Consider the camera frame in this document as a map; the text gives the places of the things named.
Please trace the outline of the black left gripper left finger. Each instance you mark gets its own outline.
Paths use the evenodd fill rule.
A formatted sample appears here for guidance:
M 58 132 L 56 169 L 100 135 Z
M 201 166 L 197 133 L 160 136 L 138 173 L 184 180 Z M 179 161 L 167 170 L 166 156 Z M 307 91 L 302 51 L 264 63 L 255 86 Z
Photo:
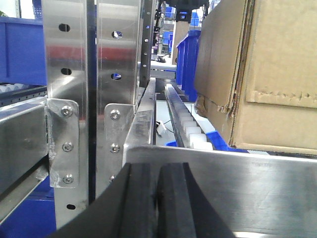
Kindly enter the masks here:
M 155 192 L 151 167 L 127 163 L 84 212 L 52 238 L 153 238 Z

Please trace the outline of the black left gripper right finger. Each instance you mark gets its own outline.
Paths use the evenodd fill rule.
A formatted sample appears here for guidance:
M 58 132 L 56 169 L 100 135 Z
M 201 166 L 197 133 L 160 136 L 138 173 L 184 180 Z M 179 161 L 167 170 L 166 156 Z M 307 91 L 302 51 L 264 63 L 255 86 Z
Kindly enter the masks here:
M 157 186 L 159 238 L 233 238 L 211 206 L 188 163 L 161 167 Z

